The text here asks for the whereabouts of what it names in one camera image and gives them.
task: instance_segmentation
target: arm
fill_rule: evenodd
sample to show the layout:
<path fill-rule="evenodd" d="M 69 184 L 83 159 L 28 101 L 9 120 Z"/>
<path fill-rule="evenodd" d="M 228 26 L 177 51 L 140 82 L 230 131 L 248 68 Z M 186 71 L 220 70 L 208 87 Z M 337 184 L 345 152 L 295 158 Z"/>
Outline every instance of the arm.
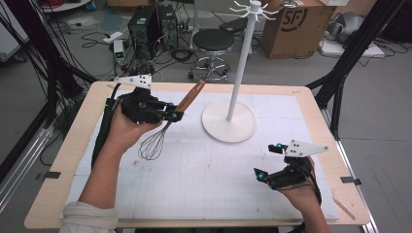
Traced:
<path fill-rule="evenodd" d="M 328 233 L 330 232 L 324 213 L 319 205 L 318 198 L 316 197 L 313 187 L 309 183 L 301 183 L 296 187 L 290 187 L 289 189 L 279 190 L 284 194 L 292 203 L 292 205 L 302 213 L 303 220 L 306 225 L 307 233 Z"/>
<path fill-rule="evenodd" d="M 79 201 L 100 209 L 115 207 L 118 172 L 122 155 L 140 137 L 160 124 L 136 124 L 121 113 L 117 106 L 109 136 L 100 151 Z"/>

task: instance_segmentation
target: wooden handle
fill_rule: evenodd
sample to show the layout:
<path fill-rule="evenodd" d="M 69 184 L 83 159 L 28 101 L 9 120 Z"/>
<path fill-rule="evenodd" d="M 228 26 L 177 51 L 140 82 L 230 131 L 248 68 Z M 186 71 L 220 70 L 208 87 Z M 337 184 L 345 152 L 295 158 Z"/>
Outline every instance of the wooden handle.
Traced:
<path fill-rule="evenodd" d="M 200 80 L 197 82 L 197 84 L 188 92 L 188 94 L 183 98 L 183 100 L 180 102 L 178 107 L 176 107 L 175 111 L 184 113 L 185 110 L 190 106 L 190 104 L 193 102 L 193 100 L 197 97 L 197 95 L 200 93 L 202 90 L 203 86 L 206 83 L 203 80 Z"/>

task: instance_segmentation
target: cardboard box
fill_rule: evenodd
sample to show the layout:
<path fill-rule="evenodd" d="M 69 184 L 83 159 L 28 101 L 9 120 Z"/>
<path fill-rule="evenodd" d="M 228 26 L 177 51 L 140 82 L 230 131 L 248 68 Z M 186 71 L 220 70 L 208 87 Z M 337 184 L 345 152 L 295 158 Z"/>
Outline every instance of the cardboard box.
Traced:
<path fill-rule="evenodd" d="M 296 8 L 284 8 L 282 0 L 262 0 L 276 20 L 266 20 L 260 46 L 269 59 L 305 57 L 314 54 L 336 7 L 319 0 L 300 0 Z"/>
<path fill-rule="evenodd" d="M 116 10 L 136 10 L 137 6 L 153 6 L 155 0 L 107 0 L 107 5 Z"/>

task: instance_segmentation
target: person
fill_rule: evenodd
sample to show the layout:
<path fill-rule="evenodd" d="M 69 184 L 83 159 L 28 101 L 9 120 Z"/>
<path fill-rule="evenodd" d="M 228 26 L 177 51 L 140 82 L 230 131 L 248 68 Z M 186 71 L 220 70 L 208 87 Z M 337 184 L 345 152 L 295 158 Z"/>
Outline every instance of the person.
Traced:
<path fill-rule="evenodd" d="M 109 135 L 79 200 L 69 203 L 63 210 L 60 233 L 115 232 L 119 221 L 115 202 L 121 157 L 144 133 L 160 125 L 144 122 L 136 124 L 121 113 L 120 106 L 116 107 Z M 306 232 L 328 232 L 325 217 L 311 186 L 280 192 L 302 212 Z"/>
<path fill-rule="evenodd" d="M 312 167 L 315 169 L 314 162 L 309 157 Z M 319 205 L 318 197 L 315 194 L 312 185 L 307 185 L 308 182 L 280 189 L 279 192 L 284 194 L 291 204 L 302 213 L 305 221 L 306 233 L 328 233 L 329 228 L 326 223 L 321 205 Z"/>

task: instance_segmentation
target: white stand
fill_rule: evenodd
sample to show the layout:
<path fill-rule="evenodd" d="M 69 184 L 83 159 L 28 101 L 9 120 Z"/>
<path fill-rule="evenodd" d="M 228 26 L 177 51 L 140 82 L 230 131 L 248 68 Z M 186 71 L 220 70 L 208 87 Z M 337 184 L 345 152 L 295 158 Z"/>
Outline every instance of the white stand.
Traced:
<path fill-rule="evenodd" d="M 229 105 L 228 100 L 220 100 L 210 104 L 202 115 L 203 127 L 219 141 L 240 143 L 254 135 L 257 120 L 254 113 L 242 103 L 236 103 L 233 120 L 227 120 L 226 113 Z"/>
<path fill-rule="evenodd" d="M 258 15 L 263 15 L 261 3 L 259 1 L 250 1 L 251 6 L 242 6 L 234 1 L 239 7 L 244 7 L 242 10 L 233 10 L 234 12 L 246 11 L 242 17 L 249 15 L 248 25 L 245 31 L 243 40 L 242 52 L 240 54 L 239 65 L 236 73 L 236 80 L 233 87 L 230 103 L 228 101 L 218 101 L 212 103 L 203 112 L 202 122 L 206 131 L 214 138 L 227 143 L 240 143 L 249 139 L 254 135 L 257 128 L 257 121 L 254 113 L 241 103 L 237 103 L 237 95 L 239 93 L 240 84 L 242 82 L 243 73 L 245 71 L 246 60 L 248 58 L 249 48 L 252 41 L 252 36 L 255 29 L 255 23 L 258 20 Z"/>

